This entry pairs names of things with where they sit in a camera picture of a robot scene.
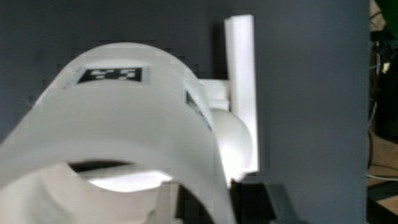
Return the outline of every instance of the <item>white plastic surface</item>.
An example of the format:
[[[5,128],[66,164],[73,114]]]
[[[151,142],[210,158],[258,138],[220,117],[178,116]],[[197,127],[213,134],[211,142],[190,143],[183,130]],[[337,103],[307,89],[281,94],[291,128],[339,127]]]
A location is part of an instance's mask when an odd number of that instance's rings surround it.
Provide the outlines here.
[[[37,170],[0,191],[0,223],[144,224],[158,205],[158,189],[101,190],[66,164]]]
[[[210,108],[229,111],[229,81],[213,79],[201,79],[199,81],[206,92]]]
[[[252,158],[249,172],[258,171],[258,112],[254,68],[254,21],[250,15],[226,20],[227,72],[231,81],[231,111],[249,127]]]
[[[172,177],[158,170],[147,170],[137,164],[80,173],[82,178],[103,189],[115,192],[137,192],[160,187]]]
[[[252,139],[240,118],[220,109],[213,109],[211,114],[226,181],[229,185],[231,179],[240,181],[247,174],[252,155]]]
[[[76,84],[83,68],[110,66],[146,68],[147,82],[101,80]],[[199,109],[186,104],[186,91]],[[3,141],[0,189],[32,171],[60,162],[138,163],[149,170],[163,171],[190,189],[215,223],[234,224],[211,129],[202,86],[176,57],[142,44],[98,47],[62,69]],[[35,201],[27,202],[28,214],[41,212]],[[73,223],[64,216],[53,220],[50,223]]]

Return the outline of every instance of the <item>black and white marker label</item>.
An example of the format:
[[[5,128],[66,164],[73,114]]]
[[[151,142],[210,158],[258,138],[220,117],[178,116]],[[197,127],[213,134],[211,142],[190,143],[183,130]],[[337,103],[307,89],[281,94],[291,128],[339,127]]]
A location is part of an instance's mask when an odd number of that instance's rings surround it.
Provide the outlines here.
[[[142,82],[142,68],[85,69],[78,83],[105,79]]]

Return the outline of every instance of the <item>white vertical strip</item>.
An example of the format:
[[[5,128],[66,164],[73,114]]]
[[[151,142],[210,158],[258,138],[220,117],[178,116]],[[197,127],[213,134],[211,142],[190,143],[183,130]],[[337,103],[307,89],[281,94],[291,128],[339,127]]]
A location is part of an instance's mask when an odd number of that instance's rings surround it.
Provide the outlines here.
[[[242,119],[252,136],[252,160],[247,172],[258,171],[258,113],[254,70],[252,15],[226,20],[227,70],[231,80],[231,112]]]

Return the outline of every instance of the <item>white cylindrical object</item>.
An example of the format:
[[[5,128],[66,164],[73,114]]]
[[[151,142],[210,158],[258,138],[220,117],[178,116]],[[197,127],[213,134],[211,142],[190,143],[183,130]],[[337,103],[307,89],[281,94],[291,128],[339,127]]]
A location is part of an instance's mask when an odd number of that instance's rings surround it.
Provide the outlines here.
[[[87,160],[165,172],[215,223],[234,224],[202,87],[176,57],[142,44],[94,48],[60,71],[0,147],[0,189],[34,170]]]
[[[252,137],[249,172],[258,171],[258,112],[254,69],[254,22],[252,16],[226,20],[227,72],[231,80],[231,112],[242,119]]]

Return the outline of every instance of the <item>dark gray background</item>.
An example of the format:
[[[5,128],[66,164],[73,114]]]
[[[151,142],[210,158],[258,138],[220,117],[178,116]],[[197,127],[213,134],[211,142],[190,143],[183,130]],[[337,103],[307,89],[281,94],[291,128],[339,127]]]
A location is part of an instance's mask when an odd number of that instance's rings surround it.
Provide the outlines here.
[[[75,56],[163,48],[226,78],[222,20],[256,16],[261,175],[311,224],[364,223],[368,1],[0,1],[0,140]]]

